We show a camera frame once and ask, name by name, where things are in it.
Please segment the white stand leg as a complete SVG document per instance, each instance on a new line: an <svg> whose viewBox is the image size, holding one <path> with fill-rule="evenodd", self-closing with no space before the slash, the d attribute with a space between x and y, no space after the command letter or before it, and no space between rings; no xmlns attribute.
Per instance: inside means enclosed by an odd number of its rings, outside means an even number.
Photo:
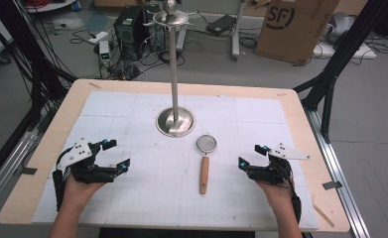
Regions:
<svg viewBox="0 0 388 238"><path fill-rule="evenodd" d="M237 12L233 15L233 17L235 18L235 22L234 29L232 30L231 34L231 58L234 61L237 61L240 56L239 31L245 6L246 0L239 0Z"/></svg>

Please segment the person's left hand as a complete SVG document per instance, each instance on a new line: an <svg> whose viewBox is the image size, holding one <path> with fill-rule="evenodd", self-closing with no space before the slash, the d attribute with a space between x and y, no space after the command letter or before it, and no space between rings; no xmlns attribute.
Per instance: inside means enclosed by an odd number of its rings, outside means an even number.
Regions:
<svg viewBox="0 0 388 238"><path fill-rule="evenodd" d="M65 194L60 212L81 214L93 195L103 186L103 182L84 183L69 175L65 182Z"/></svg>

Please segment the brown cardboard box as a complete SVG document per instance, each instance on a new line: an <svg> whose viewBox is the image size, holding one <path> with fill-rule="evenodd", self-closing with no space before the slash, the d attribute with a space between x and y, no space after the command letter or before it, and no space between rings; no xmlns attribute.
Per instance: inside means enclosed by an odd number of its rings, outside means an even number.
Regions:
<svg viewBox="0 0 388 238"><path fill-rule="evenodd" d="M339 0L270 0L255 54L306 64Z"/></svg>

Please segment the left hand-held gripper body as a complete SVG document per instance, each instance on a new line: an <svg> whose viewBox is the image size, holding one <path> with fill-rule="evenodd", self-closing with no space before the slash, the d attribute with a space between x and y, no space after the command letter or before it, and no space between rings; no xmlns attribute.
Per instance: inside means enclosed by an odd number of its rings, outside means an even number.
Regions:
<svg viewBox="0 0 388 238"><path fill-rule="evenodd" d="M60 154L56 170L63 174L70 172L77 181L84 183L113 182L115 175L112 168L102 168L95 164L99 153L95 144L85 139L76 142Z"/></svg>

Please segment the white power strip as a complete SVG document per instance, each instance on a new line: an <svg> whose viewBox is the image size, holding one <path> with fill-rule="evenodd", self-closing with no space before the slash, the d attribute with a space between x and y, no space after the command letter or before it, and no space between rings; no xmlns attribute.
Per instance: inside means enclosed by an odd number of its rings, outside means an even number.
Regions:
<svg viewBox="0 0 388 238"><path fill-rule="evenodd" d="M105 37L108 36L108 33L107 32L100 32L98 34L96 34L94 37L91 37L88 42L90 44L97 44L98 42L102 41Z"/></svg>

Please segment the aluminium rail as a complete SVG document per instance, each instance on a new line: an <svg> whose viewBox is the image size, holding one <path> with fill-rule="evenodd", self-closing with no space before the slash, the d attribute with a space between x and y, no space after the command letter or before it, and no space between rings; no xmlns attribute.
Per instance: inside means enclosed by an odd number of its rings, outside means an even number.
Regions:
<svg viewBox="0 0 388 238"><path fill-rule="evenodd" d="M12 149L6 153L6 160L0 167L0 193L6 187L15 170L27 157L38 138L38 134L37 130L26 131L17 142L12 143Z"/></svg>
<svg viewBox="0 0 388 238"><path fill-rule="evenodd" d="M322 119L317 111L305 110L310 126L314 132L320 151L323 155L323 160L331 181L334 183L332 187L338 194L341 206L346 214L348 224L350 225L354 238L371 238L363 220L363 217L358 209L352 192L349 188L345 174L342 171L340 163L335 154L331 143L327 143L321 132Z"/></svg>

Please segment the person's right hand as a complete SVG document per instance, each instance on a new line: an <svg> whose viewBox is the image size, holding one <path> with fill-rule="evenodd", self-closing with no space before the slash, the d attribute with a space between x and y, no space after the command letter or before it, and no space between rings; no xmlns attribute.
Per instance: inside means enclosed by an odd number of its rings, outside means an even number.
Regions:
<svg viewBox="0 0 388 238"><path fill-rule="evenodd" d="M292 196L287 188L280 185L270 185L261 181L257 181L257 184L264 191L268 203L276 216L295 216L291 201Z"/></svg>

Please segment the thin wooden stick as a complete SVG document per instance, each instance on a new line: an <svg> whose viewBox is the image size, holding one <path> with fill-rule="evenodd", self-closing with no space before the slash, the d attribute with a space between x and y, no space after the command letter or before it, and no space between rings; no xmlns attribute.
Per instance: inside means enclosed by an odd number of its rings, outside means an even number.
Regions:
<svg viewBox="0 0 388 238"><path fill-rule="evenodd" d="M329 225L330 227L334 227L335 224L332 220L332 212L328 209L325 209L321 205L317 205L315 202L313 203L314 210L316 213L323 219L323 221Z"/></svg>

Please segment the black computer tower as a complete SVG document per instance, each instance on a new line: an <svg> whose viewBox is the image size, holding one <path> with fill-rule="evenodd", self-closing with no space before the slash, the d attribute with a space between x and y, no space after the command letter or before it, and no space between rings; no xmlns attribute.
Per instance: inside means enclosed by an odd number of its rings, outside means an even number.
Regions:
<svg viewBox="0 0 388 238"><path fill-rule="evenodd" d="M123 57L139 60L142 57L141 44L147 39L143 7L126 5L113 27Z"/></svg>

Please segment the white grid mat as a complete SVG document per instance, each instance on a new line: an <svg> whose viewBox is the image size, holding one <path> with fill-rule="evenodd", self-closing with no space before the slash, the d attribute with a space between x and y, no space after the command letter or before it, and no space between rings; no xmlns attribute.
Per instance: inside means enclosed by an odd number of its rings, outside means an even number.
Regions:
<svg viewBox="0 0 388 238"><path fill-rule="evenodd" d="M194 129L171 138L156 127L170 104L166 94L93 91L85 100L65 145L116 140L96 163L113 167L130 160L127 173L106 184L90 200L80 223L90 226L215 230L274 230L276 221L262 189L238 168L241 157L265 166L256 145L294 145L278 99L228 95L181 97L196 119ZM206 194L199 193L201 135L211 135Z"/></svg>

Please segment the metal hook stand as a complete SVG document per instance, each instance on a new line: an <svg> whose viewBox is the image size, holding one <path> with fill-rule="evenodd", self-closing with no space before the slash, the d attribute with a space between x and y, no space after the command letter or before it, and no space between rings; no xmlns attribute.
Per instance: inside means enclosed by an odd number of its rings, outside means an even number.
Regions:
<svg viewBox="0 0 388 238"><path fill-rule="evenodd" d="M178 94L176 27L189 24L189 15L178 9L176 0L163 0L163 10L155 13L153 19L147 23L147 26L160 25L169 31L172 106L158 114L156 127L165 136L173 138L189 134L195 125L193 113L179 105Z"/></svg>

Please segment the flat black device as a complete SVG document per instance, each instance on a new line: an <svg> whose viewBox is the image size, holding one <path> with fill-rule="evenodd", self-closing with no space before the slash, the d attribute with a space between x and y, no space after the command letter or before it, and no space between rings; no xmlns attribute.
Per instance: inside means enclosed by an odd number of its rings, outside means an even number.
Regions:
<svg viewBox="0 0 388 238"><path fill-rule="evenodd" d="M205 27L205 29L215 36L219 36L229 30L235 23L235 18L226 14L217 20L213 21Z"/></svg>

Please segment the grey rounded object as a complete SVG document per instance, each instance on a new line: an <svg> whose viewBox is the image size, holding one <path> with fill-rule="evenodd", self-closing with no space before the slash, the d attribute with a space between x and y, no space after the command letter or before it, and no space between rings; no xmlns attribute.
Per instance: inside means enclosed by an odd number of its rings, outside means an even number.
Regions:
<svg viewBox="0 0 388 238"><path fill-rule="evenodd" d="M334 13L326 25L325 39L335 45L339 38L350 30L354 22L355 18L353 16L344 12Z"/></svg>

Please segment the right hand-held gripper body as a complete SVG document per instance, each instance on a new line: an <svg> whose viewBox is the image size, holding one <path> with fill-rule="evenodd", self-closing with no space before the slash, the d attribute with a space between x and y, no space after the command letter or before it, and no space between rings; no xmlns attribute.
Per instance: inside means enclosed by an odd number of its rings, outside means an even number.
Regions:
<svg viewBox="0 0 388 238"><path fill-rule="evenodd" d="M250 179L267 182L269 184L281 183L284 179L288 179L292 173L289 160L308 160L310 158L309 155L283 143L270 149L271 151L266 155L269 159L269 165L266 167L250 165L250 170L247 173Z"/></svg>

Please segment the small white device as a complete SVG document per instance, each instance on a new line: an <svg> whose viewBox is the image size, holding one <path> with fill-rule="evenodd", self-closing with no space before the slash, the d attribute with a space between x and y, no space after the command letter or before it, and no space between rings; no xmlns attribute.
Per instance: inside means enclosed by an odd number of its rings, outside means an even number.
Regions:
<svg viewBox="0 0 388 238"><path fill-rule="evenodd" d="M98 44L99 61L102 65L110 65L111 55L108 41L100 41Z"/></svg>

